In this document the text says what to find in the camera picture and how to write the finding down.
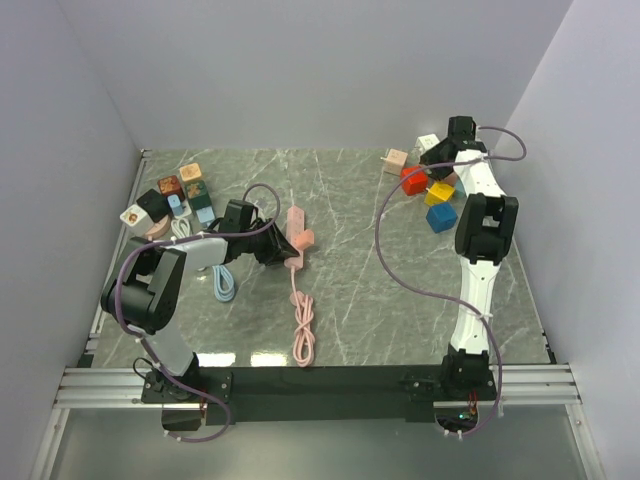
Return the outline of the small salmon plug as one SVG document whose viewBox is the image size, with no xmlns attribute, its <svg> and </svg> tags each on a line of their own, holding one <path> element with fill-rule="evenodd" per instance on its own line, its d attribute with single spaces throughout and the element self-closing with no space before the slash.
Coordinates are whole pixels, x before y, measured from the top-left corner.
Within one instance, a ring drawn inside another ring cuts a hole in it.
<svg viewBox="0 0 640 480">
<path fill-rule="evenodd" d="M 299 251 L 304 251 L 307 248 L 313 246 L 314 244 L 315 244 L 314 232 L 310 229 L 303 230 L 294 238 L 294 246 Z"/>
</svg>

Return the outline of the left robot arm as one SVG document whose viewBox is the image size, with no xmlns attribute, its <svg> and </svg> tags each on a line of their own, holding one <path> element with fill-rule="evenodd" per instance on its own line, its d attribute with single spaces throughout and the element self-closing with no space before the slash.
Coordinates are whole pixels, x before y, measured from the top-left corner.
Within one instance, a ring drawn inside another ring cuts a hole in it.
<svg viewBox="0 0 640 480">
<path fill-rule="evenodd" d="M 102 310 L 143 344 L 154 368 L 166 375 L 164 389 L 176 401 L 193 399 L 200 388 L 197 355 L 172 323 L 183 274 L 224 266 L 244 254 L 271 266 L 299 257 L 300 251 L 254 204 L 231 200 L 223 217 L 190 237 L 129 239 L 103 289 Z"/>
</svg>

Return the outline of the red cube plug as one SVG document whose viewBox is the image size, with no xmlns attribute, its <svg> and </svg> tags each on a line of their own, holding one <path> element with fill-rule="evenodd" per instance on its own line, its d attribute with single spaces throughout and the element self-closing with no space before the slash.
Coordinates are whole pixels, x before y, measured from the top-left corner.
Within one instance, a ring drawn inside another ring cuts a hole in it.
<svg viewBox="0 0 640 480">
<path fill-rule="evenodd" d="M 401 188 L 407 196 L 415 196 L 427 190 L 429 177 L 420 166 L 404 168 L 401 171 Z"/>
</svg>

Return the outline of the beige cube plug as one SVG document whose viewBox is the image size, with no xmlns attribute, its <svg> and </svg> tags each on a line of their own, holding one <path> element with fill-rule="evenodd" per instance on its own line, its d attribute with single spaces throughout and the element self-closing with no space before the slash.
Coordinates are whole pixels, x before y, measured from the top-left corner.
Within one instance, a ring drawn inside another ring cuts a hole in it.
<svg viewBox="0 0 640 480">
<path fill-rule="evenodd" d="M 184 184 L 197 182 L 202 179 L 202 171 L 198 163 L 190 163 L 180 167 L 179 173 Z"/>
</svg>

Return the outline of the light blue power strip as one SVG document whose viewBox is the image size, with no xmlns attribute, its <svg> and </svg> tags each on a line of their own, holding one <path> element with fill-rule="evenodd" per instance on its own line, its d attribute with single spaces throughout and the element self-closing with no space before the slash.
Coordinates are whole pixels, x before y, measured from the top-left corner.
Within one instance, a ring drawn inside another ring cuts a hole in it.
<svg viewBox="0 0 640 480">
<path fill-rule="evenodd" d="M 211 206 L 206 206 L 195 211 L 198 221 L 204 227 L 211 225 L 216 219 L 214 210 Z"/>
</svg>

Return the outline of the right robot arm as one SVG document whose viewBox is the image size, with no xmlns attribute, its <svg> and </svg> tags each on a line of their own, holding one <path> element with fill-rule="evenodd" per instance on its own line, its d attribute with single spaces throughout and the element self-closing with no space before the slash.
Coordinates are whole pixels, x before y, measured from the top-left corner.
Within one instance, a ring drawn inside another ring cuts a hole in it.
<svg viewBox="0 0 640 480">
<path fill-rule="evenodd" d="M 446 137 L 423 153 L 420 163 L 434 180 L 456 174 L 466 195 L 455 234 L 462 304 L 443 358 L 439 387 L 452 399 L 473 392 L 489 397 L 494 388 L 492 297 L 501 263 L 511 249 L 519 202 L 499 186 L 488 149 L 477 137 L 477 124 L 470 116 L 451 117 Z"/>
</svg>

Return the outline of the dark green cube plug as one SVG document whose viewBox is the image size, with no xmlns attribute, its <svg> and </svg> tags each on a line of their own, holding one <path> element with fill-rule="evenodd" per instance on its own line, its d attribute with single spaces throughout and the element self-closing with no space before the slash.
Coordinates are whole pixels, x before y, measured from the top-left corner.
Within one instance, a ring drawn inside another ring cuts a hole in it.
<svg viewBox="0 0 640 480">
<path fill-rule="evenodd" d="M 184 190 L 186 198 L 194 211 L 212 206 L 208 188 L 203 180 L 187 183 Z"/>
</svg>

